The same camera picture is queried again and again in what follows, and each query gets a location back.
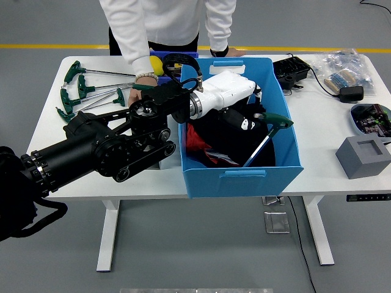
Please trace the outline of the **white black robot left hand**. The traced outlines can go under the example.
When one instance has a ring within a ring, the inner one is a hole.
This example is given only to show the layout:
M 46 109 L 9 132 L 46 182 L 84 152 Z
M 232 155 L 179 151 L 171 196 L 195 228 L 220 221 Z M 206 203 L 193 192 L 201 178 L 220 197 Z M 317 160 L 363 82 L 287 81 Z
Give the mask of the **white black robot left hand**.
M 204 81 L 202 90 L 191 93 L 190 117 L 193 120 L 202 118 L 216 110 L 223 122 L 240 131 L 250 131 L 255 128 L 255 122 L 231 107 L 238 101 L 247 103 L 252 95 L 257 101 L 262 98 L 262 89 L 256 82 L 225 70 Z

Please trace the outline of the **person's right hand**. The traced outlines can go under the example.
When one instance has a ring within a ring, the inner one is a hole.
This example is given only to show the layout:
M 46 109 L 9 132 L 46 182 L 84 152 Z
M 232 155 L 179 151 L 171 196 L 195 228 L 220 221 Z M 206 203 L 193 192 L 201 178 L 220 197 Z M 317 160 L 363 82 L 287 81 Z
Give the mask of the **person's right hand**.
M 134 85 L 144 85 L 147 87 L 156 87 L 158 85 L 155 78 L 150 76 L 140 77 L 135 80 Z M 140 100 L 142 98 L 141 90 L 135 89 L 134 87 L 130 91 L 130 95 L 128 98 L 128 106 L 132 105 L 134 102 Z

